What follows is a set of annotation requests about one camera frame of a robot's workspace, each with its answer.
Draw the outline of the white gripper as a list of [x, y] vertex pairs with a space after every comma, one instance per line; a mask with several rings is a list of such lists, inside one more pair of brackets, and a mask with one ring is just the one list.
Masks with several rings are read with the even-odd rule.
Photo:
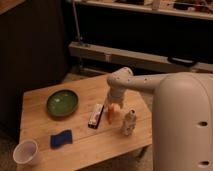
[[107, 95], [106, 101], [108, 104], [114, 104], [112, 108], [112, 116], [117, 116], [120, 114], [120, 111], [123, 107], [123, 99], [122, 98], [117, 98], [113, 97], [111, 95]]

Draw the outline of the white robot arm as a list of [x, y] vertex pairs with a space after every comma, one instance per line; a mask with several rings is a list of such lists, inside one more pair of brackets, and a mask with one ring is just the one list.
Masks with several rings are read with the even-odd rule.
[[107, 100], [126, 90], [152, 92], [153, 171], [213, 171], [213, 74], [135, 76], [123, 67], [107, 77]]

